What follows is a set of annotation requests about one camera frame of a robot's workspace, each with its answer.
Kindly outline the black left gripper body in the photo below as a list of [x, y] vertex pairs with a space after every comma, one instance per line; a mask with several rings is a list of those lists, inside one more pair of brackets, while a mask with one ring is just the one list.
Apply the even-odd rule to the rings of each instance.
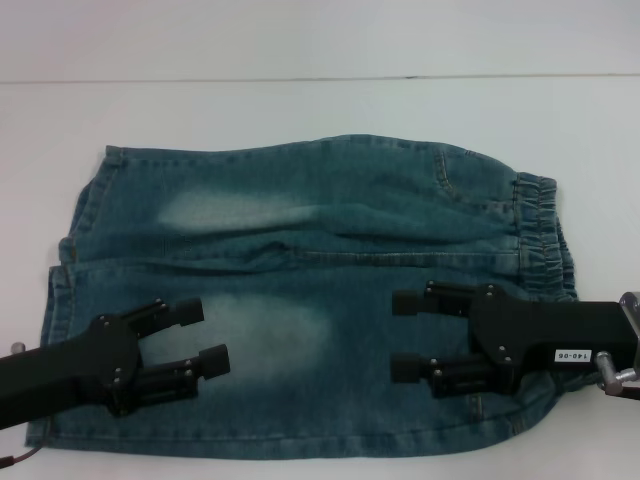
[[3, 357], [1, 427], [83, 405], [118, 413], [139, 360], [138, 334], [116, 317], [98, 318], [69, 340]]

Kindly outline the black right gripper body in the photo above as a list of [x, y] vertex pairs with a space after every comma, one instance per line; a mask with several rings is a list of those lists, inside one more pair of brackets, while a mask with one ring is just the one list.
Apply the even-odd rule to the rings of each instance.
[[610, 396], [634, 398], [636, 320], [617, 302], [540, 302], [492, 285], [469, 309], [472, 344], [495, 367], [493, 393], [516, 393], [537, 371], [596, 372]]

